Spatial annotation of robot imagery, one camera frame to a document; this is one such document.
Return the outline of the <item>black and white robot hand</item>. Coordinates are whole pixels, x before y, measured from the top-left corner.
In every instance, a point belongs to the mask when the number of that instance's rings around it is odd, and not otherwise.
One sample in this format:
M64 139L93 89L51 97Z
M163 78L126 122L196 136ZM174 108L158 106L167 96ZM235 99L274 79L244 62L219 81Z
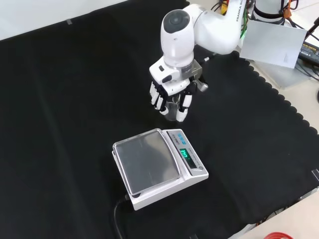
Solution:
M196 80L201 76L202 67L193 60L186 67L173 68L160 58L149 68L149 71L153 78L150 87L151 104L166 116L170 112L167 102L176 97L175 120L183 122L191 105L192 96L197 91Z

